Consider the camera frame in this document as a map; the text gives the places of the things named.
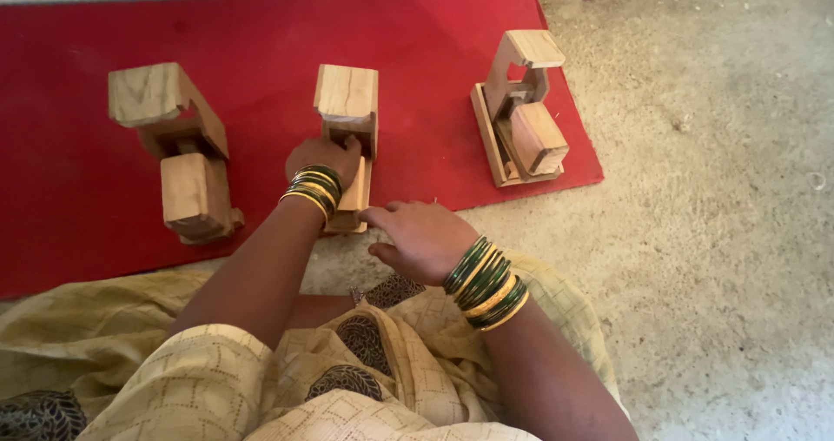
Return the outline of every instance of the wooden object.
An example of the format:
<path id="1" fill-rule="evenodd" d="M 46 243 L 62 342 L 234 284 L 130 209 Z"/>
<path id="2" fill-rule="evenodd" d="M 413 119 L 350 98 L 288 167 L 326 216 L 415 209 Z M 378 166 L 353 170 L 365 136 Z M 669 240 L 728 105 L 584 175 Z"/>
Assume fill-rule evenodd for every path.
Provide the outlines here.
<path id="1" fill-rule="evenodd" d="M 485 83 L 470 94 L 496 187 L 553 180 L 564 172 L 568 145 L 541 103 L 549 92 L 547 68 L 565 55 L 546 30 L 509 30 L 501 38 Z M 510 64 L 526 67 L 507 80 Z"/>
<path id="2" fill-rule="evenodd" d="M 322 118 L 322 135 L 344 144 L 350 135 L 362 144 L 362 156 L 376 160 L 379 131 L 377 70 L 322 64 L 318 66 L 313 107 Z"/>
<path id="3" fill-rule="evenodd" d="M 108 75 L 110 119 L 136 129 L 160 159 L 162 218 L 184 244 L 231 235 L 244 216 L 229 200 L 223 122 L 178 63 Z"/>
<path id="4" fill-rule="evenodd" d="M 201 244 L 231 235 L 244 223 L 228 197 L 226 163 L 201 153 L 172 156 L 162 171 L 162 217 L 184 244 Z"/>
<path id="5" fill-rule="evenodd" d="M 368 230 L 368 223 L 360 222 L 359 214 L 368 208 L 370 200 L 371 162 L 362 158 L 354 183 L 342 194 L 339 209 L 327 222 L 324 232 L 333 234 L 360 234 Z"/>
<path id="6" fill-rule="evenodd" d="M 353 234 L 365 232 L 368 224 L 360 222 L 359 213 L 370 200 L 370 174 L 376 159 L 379 72 L 349 66 L 322 64 L 318 66 L 313 108 L 321 115 L 322 136 L 339 145 L 350 135 L 362 145 L 362 158 L 356 178 L 342 194 L 334 217 L 324 232 Z"/>
<path id="7" fill-rule="evenodd" d="M 551 174 L 568 153 L 565 137 L 541 102 L 517 106 L 510 116 L 513 144 L 531 175 Z"/>
<path id="8" fill-rule="evenodd" d="M 495 52 L 495 58 L 492 60 L 484 89 L 486 107 L 490 112 L 490 121 L 495 121 L 496 117 L 499 116 L 509 116 L 512 96 L 508 90 L 510 83 L 507 81 L 507 69 L 510 63 L 527 67 L 527 73 L 529 73 L 530 69 L 552 68 L 561 66 L 564 62 L 565 55 L 556 47 L 550 32 L 546 30 L 508 30 L 504 32 L 498 50 Z M 544 71 L 534 73 L 534 76 L 529 78 L 526 73 L 525 76 L 522 82 L 526 84 L 532 83 L 534 78 L 537 81 L 547 81 Z M 544 94 L 540 95 L 542 99 L 544 99 L 547 89 L 543 92 Z"/>
<path id="9" fill-rule="evenodd" d="M 108 75 L 110 119 L 135 128 L 158 159 L 176 156 L 177 141 L 192 139 L 206 154 L 228 159 L 226 129 L 178 63 L 160 63 Z"/>

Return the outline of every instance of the patterned fabric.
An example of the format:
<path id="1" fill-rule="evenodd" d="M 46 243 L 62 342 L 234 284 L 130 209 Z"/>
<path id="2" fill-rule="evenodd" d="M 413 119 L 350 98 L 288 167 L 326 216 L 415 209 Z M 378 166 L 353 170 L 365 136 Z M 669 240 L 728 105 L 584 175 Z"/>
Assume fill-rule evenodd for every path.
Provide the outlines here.
<path id="1" fill-rule="evenodd" d="M 0 401 L 0 439 L 72 441 L 85 426 L 71 391 L 33 391 Z"/>
<path id="2" fill-rule="evenodd" d="M 588 300 L 544 263 L 506 255 L 619 402 Z M 0 316 L 0 399 L 71 389 L 89 420 L 81 440 L 532 438 L 497 423 L 503 408 L 480 335 L 440 288 L 387 311 L 360 303 L 320 328 L 286 332 L 276 351 L 219 325 L 165 341 L 208 277 L 162 272 L 76 283 L 17 305 Z M 389 371 L 350 344 L 356 338 L 349 334 L 369 329 L 348 332 L 348 323 L 339 335 L 356 317 L 373 323 Z M 378 399 L 333 384 L 305 401 L 330 379 L 325 373 L 343 365 L 370 375 L 364 380 L 378 385 Z"/>
<path id="3" fill-rule="evenodd" d="M 424 291 L 425 286 L 418 282 L 396 273 L 391 273 L 384 282 L 365 293 L 365 299 L 368 300 L 371 306 L 388 309 Z"/>
<path id="4" fill-rule="evenodd" d="M 339 324 L 336 335 L 365 366 L 370 366 L 385 376 L 393 376 L 385 357 L 380 329 L 373 321 L 365 316 L 353 316 Z"/>
<path id="5" fill-rule="evenodd" d="M 318 378 L 318 381 L 310 386 L 310 391 L 304 401 L 308 402 L 310 399 L 317 398 L 319 395 L 328 393 L 333 389 L 345 389 L 361 393 L 377 402 L 382 402 L 380 384 L 376 382 L 374 377 L 364 369 L 349 364 L 339 364 L 339 366 L 333 366 L 325 371 L 321 378 Z"/>

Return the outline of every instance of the wrist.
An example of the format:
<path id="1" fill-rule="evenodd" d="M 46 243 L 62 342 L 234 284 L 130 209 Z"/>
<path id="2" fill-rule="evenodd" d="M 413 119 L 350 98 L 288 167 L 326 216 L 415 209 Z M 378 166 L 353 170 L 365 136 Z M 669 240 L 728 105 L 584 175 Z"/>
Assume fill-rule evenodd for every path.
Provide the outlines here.
<path id="1" fill-rule="evenodd" d="M 315 223 L 318 229 L 324 227 L 325 216 L 321 207 L 315 201 L 303 196 L 287 196 L 283 198 L 275 208 L 290 212 L 300 222 Z"/>
<path id="2" fill-rule="evenodd" d="M 482 235 L 443 281 L 446 294 L 474 328 L 497 328 L 522 308 L 530 294 L 510 270 L 511 262 Z"/>
<path id="3" fill-rule="evenodd" d="M 328 166 L 311 165 L 302 167 L 295 173 L 278 203 L 289 199 L 293 199 L 294 203 L 299 199 L 302 202 L 307 201 L 318 208 L 324 216 L 322 223 L 327 224 L 335 215 L 341 198 L 342 184 L 336 171 Z"/>

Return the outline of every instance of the dark paisley pattern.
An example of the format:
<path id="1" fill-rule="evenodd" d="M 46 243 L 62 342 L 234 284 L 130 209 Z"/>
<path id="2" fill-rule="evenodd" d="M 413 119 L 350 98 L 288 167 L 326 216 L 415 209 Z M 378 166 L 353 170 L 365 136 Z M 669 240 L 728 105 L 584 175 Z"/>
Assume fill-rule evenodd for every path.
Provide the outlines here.
<path id="1" fill-rule="evenodd" d="M 380 329 L 365 316 L 353 316 L 339 324 L 336 335 L 362 364 L 391 376 L 391 367 L 382 348 Z"/>
<path id="2" fill-rule="evenodd" d="M 365 293 L 368 304 L 376 308 L 387 309 L 400 304 L 410 297 L 425 291 L 425 286 L 404 276 L 391 273 L 388 278 L 374 289 Z"/>
<path id="3" fill-rule="evenodd" d="M 333 366 L 321 375 L 307 393 L 305 402 L 317 398 L 319 395 L 328 393 L 333 389 L 345 389 L 355 393 L 361 393 L 377 402 L 382 402 L 382 390 L 380 383 L 376 382 L 370 372 L 364 369 L 339 364 Z"/>
<path id="4" fill-rule="evenodd" d="M 72 391 L 34 391 L 0 400 L 0 439 L 72 441 L 86 426 Z"/>

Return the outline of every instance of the red cloth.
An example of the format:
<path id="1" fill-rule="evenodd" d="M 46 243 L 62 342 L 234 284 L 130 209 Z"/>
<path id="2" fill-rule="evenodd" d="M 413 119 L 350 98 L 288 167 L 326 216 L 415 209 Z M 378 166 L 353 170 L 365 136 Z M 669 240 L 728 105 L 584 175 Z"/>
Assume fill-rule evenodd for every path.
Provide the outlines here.
<path id="1" fill-rule="evenodd" d="M 602 180 L 560 70 L 546 101 L 570 145 L 559 179 L 496 189 L 470 103 L 502 33 L 544 29 L 537 0 L 166 0 L 0 7 L 0 297 L 228 255 L 317 136 L 320 63 L 380 72 L 370 202 L 453 210 Z M 176 61 L 224 121 L 233 238 L 182 245 L 159 162 L 108 119 L 107 73 Z"/>

